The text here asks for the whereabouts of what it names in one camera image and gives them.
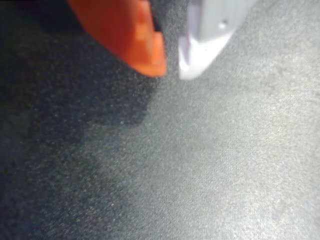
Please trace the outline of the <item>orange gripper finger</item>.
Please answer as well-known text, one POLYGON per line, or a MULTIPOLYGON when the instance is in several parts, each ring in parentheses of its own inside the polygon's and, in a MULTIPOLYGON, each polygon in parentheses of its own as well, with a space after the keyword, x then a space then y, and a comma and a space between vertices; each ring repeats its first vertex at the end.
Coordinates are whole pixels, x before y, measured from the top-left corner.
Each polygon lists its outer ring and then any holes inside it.
POLYGON ((147 0, 70 0, 83 29, 122 62, 147 77, 167 71, 164 36, 147 0))

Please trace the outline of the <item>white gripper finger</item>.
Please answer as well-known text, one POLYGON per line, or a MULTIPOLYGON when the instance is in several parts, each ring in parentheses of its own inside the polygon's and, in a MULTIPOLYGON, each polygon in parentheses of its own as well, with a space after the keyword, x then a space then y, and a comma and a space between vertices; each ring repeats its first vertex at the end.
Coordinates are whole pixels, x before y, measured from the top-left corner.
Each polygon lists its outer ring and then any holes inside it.
POLYGON ((178 40, 178 76, 199 77, 244 21, 252 0, 195 0, 187 8, 186 35, 178 40))

